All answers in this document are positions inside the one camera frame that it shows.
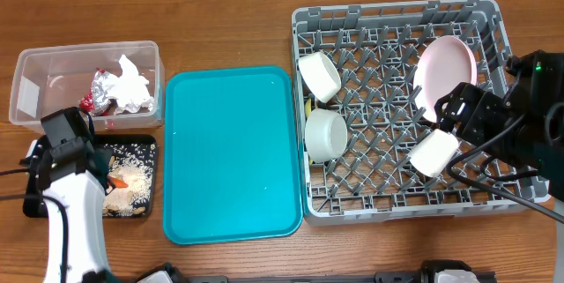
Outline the orange carrot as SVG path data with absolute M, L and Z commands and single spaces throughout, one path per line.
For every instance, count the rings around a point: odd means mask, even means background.
M 129 185 L 125 181 L 119 178 L 114 178 L 112 176 L 108 177 L 108 183 L 110 186 L 117 189 L 125 189 L 129 187 Z

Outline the red snack wrapper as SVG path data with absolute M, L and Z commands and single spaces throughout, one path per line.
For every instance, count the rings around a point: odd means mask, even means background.
M 80 100 L 79 106 L 91 115 L 105 115 L 112 105 L 108 90 L 116 80 L 116 75 L 98 68 L 93 76 L 90 92 Z

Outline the pink round plate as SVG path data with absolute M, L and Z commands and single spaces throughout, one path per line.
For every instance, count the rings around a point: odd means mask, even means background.
M 437 121 L 435 103 L 459 83 L 477 84 L 477 63 L 468 45 L 456 36 L 442 36 L 432 41 L 421 55 L 413 76 L 417 108 L 425 109 L 423 117 Z

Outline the white cup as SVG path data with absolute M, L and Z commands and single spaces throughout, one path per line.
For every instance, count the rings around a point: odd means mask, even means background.
M 435 178 L 442 173 L 458 149 L 458 140 L 443 130 L 435 129 L 408 153 L 409 161 L 421 174 Z

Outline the white napkin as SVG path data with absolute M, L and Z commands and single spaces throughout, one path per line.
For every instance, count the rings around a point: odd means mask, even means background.
M 149 80 L 139 74 L 137 66 L 126 55 L 121 55 L 118 63 L 122 75 L 109 74 L 102 81 L 107 97 L 116 103 L 115 114 L 135 114 L 141 108 L 152 111 L 154 98 L 148 90 Z

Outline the grey bowl with rice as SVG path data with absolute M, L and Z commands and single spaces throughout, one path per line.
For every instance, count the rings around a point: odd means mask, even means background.
M 337 159 L 346 149 L 348 136 L 345 119 L 339 113 L 317 108 L 305 125 L 305 146 L 314 163 Z

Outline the green bowl with nuts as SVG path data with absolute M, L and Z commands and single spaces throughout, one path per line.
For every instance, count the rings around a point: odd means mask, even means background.
M 310 92 L 322 103 L 329 102 L 341 88 L 338 70 L 323 52 L 299 58 L 298 69 Z

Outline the yellow plastic spoon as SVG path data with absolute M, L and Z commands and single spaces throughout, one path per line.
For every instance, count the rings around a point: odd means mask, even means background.
M 315 103 L 312 99 L 308 99 L 304 105 L 305 108 L 305 117 L 309 117 L 312 113 L 312 110 L 315 108 Z

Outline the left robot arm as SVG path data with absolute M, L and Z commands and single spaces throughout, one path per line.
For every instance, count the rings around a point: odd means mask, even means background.
M 102 208 L 106 192 L 93 173 L 68 174 L 42 192 L 58 200 L 68 218 L 69 241 L 63 247 L 63 220 L 56 204 L 46 203 L 48 212 L 48 263 L 44 280 L 79 282 L 83 275 L 109 270 Z M 62 273 L 63 252 L 68 252 L 67 272 Z

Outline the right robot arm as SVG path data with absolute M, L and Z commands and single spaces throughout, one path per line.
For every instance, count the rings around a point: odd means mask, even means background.
M 563 55 L 537 50 L 511 56 L 505 66 L 514 76 L 502 97 L 470 83 L 459 83 L 434 105 L 440 130 L 454 131 L 472 149 L 446 165 L 450 177 L 478 190 L 503 197 L 540 212 L 556 222 L 556 259 L 553 279 L 563 280 Z M 517 168 L 497 182 L 541 176 L 548 180 L 554 208 L 463 177 L 454 166 L 479 153 L 487 153 L 480 168 L 494 160 Z

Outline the grey dishwasher rack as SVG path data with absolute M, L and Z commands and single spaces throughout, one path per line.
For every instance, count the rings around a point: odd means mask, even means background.
M 313 226 L 434 216 L 521 212 L 523 207 L 441 174 L 417 172 L 409 151 L 432 128 L 415 104 L 417 63 L 436 39 L 452 35 L 475 57 L 479 87 L 508 90 L 511 53 L 494 0 L 427 0 L 316 6 L 292 15 L 292 54 L 326 55 L 339 92 L 328 109 L 345 120 L 348 142 L 336 159 L 314 163 L 301 146 L 304 213 Z

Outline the teal plastic tray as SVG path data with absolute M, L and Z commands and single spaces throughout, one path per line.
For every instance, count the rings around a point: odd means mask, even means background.
M 275 66 L 167 83 L 163 229 L 179 245 L 293 234 L 303 219 L 291 81 Z

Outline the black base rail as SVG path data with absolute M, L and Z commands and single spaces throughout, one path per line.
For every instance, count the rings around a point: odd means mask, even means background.
M 460 260 L 427 260 L 418 270 L 376 272 L 372 275 L 292 276 L 260 278 L 228 278 L 219 276 L 185 276 L 177 267 L 165 263 L 128 282 L 186 282 L 186 283 L 434 283 L 476 282 L 497 283 L 495 272 L 475 272 Z

